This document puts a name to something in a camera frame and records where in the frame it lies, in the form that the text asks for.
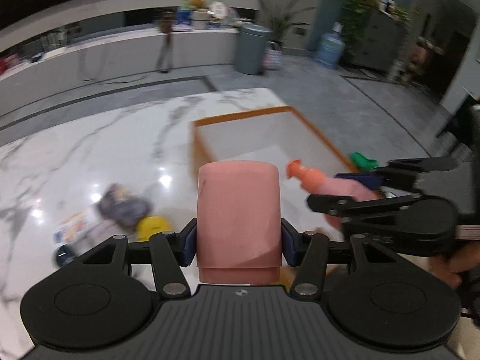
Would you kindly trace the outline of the yellow tape measure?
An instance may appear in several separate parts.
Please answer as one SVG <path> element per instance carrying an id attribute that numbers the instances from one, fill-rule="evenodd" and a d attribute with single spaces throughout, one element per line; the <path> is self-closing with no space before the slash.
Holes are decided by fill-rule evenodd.
<path id="1" fill-rule="evenodd" d="M 171 232 L 173 225 L 163 216 L 148 216 L 140 220 L 136 227 L 136 236 L 139 242 L 147 242 L 157 233 Z"/>

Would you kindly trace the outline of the pink bottle orange cap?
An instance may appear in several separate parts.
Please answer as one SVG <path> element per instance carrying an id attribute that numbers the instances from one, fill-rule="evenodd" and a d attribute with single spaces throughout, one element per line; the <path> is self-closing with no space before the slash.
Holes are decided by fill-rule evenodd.
<path id="1" fill-rule="evenodd" d="M 310 194 L 352 197 L 358 202 L 378 199 L 374 191 L 359 181 L 328 177 L 315 168 L 303 166 L 300 159 L 287 164 L 286 175 L 288 179 L 297 179 L 301 188 Z"/>

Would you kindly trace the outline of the pink plastic cup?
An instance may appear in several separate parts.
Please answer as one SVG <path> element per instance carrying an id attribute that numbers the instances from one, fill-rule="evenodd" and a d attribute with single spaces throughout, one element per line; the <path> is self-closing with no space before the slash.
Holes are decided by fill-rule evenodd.
<path id="1" fill-rule="evenodd" d="M 207 284 L 271 284 L 281 267 L 276 166 L 223 161 L 199 168 L 197 266 Z"/>

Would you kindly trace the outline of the illustrated card box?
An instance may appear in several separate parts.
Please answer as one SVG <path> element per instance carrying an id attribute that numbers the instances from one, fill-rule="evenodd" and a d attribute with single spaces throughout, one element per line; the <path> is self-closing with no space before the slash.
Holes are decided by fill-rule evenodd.
<path id="1" fill-rule="evenodd" d="M 134 230 L 151 212 L 151 203 L 130 194 L 121 184 L 111 184 L 96 203 L 104 219 L 114 221 L 121 228 Z"/>

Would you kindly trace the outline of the white orange lotion tube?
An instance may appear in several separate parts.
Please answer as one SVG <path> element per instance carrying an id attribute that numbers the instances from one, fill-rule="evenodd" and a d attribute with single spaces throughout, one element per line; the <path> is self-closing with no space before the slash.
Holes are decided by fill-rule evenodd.
<path id="1" fill-rule="evenodd" d="M 53 233 L 57 245 L 73 245 L 90 229 L 91 218 L 88 211 L 80 211 L 61 222 Z"/>

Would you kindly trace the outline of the green slipper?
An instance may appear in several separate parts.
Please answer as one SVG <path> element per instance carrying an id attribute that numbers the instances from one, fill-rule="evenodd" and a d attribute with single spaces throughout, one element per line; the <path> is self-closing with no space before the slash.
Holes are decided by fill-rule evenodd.
<path id="1" fill-rule="evenodd" d="M 359 152 L 350 153 L 349 158 L 362 172 L 370 172 L 379 166 L 377 160 L 368 158 Z"/>

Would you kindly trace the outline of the orange white storage box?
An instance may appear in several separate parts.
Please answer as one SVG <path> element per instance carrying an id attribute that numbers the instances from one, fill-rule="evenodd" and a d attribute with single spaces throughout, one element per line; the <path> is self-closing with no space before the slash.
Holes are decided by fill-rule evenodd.
<path id="1" fill-rule="evenodd" d="M 298 180 L 287 178 L 287 164 L 301 160 L 329 177 L 349 173 L 353 164 L 326 136 L 289 106 L 265 108 L 200 119 L 193 124 L 193 168 L 223 161 L 256 161 L 277 167 L 280 186 L 281 220 L 297 231 L 323 228 L 336 239 L 339 232 L 323 214 L 306 204 L 307 192 Z"/>

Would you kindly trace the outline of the blue water jug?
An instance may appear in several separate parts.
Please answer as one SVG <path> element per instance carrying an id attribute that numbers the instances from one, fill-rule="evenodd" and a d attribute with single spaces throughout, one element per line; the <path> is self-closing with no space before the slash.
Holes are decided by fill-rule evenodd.
<path id="1" fill-rule="evenodd" d="M 337 67 L 345 48 L 345 43 L 341 37 L 342 30 L 343 26 L 339 22 L 335 22 L 332 30 L 322 36 L 319 49 L 315 55 L 317 63 L 331 69 Z"/>

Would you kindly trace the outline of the pink checkered bag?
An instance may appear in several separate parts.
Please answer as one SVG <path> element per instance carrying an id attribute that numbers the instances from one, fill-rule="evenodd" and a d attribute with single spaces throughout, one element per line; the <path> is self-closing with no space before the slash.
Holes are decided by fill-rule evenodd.
<path id="1" fill-rule="evenodd" d="M 264 68 L 266 70 L 278 70 L 281 66 L 282 52 L 278 43 L 269 41 L 264 54 Z"/>

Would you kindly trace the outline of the potted green plant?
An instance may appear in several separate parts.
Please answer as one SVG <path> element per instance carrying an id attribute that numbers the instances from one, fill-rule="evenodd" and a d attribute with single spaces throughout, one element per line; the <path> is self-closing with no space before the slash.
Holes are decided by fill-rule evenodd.
<path id="1" fill-rule="evenodd" d="M 259 11 L 264 14 L 263 23 L 272 31 L 271 41 L 280 47 L 292 27 L 307 25 L 307 23 L 296 21 L 296 17 L 316 10 L 315 7 L 296 9 L 299 0 L 289 0 L 283 8 L 272 5 L 269 0 L 256 0 L 256 2 L 258 2 Z"/>

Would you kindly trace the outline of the grey green trash bin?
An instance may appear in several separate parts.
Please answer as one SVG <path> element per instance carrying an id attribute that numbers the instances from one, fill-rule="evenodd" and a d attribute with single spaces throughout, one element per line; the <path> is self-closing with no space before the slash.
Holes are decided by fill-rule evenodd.
<path id="1" fill-rule="evenodd" d="M 256 76 L 264 71 L 263 60 L 272 31 L 258 24 L 244 24 L 238 33 L 234 66 L 247 75 Z"/>

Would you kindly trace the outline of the white tv console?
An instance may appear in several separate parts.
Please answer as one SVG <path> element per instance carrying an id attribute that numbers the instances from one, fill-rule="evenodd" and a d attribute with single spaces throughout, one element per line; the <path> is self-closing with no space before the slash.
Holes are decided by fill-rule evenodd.
<path id="1" fill-rule="evenodd" d="M 172 33 L 169 60 L 174 68 L 233 62 L 239 31 L 215 28 Z M 22 63 L 1 75 L 2 89 L 20 89 L 48 78 L 65 84 L 110 80 L 157 69 L 166 35 L 153 28 L 116 33 L 45 53 L 35 63 Z"/>

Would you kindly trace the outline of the white round fan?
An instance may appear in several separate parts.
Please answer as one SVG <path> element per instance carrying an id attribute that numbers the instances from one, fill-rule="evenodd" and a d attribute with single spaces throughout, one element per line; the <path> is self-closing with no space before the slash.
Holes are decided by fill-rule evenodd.
<path id="1" fill-rule="evenodd" d="M 215 20 L 223 20 L 227 17 L 229 8 L 220 1 L 212 2 L 208 7 L 208 14 Z"/>

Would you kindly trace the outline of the yellow plush toy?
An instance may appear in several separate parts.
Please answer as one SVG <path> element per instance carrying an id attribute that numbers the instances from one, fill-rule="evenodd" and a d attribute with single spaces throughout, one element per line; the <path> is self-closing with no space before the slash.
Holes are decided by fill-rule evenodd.
<path id="1" fill-rule="evenodd" d="M 188 0 L 188 8 L 191 11 L 203 10 L 206 6 L 206 0 Z"/>

